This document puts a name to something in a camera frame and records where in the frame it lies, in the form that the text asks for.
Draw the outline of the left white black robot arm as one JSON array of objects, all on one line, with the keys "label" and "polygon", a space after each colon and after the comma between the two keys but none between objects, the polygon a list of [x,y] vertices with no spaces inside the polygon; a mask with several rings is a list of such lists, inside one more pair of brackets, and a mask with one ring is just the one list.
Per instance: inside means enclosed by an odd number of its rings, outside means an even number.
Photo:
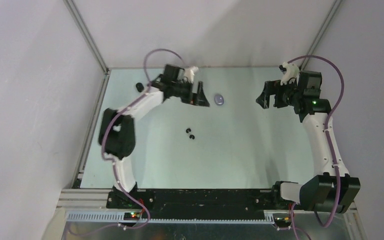
[{"label": "left white black robot arm", "polygon": [[187,68],[167,64],[155,79],[148,80],[139,97],[119,109],[104,110],[98,134],[101,156],[112,163],[115,188],[122,191],[118,201],[125,208],[133,208],[138,194],[132,191],[137,185],[130,155],[136,146],[135,124],[151,110],[175,97],[187,105],[209,107],[203,82],[195,82],[197,66]]}]

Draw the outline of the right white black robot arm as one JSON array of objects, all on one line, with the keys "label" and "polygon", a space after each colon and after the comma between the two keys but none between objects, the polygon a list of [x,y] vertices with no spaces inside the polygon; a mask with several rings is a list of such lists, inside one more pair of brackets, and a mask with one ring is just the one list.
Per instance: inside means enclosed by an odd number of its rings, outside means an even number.
[{"label": "right white black robot arm", "polygon": [[300,71],[283,79],[266,81],[256,103],[263,109],[291,106],[307,133],[313,158],[314,177],[304,184],[277,181],[271,204],[284,209],[295,202],[304,211],[345,213],[361,188],[360,180],[350,176],[336,143],[332,108],[322,99],[322,74]]}]

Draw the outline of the black oval case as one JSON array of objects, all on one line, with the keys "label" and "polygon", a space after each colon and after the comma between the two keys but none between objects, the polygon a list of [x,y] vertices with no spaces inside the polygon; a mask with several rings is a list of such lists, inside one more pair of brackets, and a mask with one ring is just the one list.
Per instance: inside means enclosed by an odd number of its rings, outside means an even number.
[{"label": "black oval case", "polygon": [[141,82],[136,83],[135,88],[138,93],[142,93],[145,90],[145,87]]}]

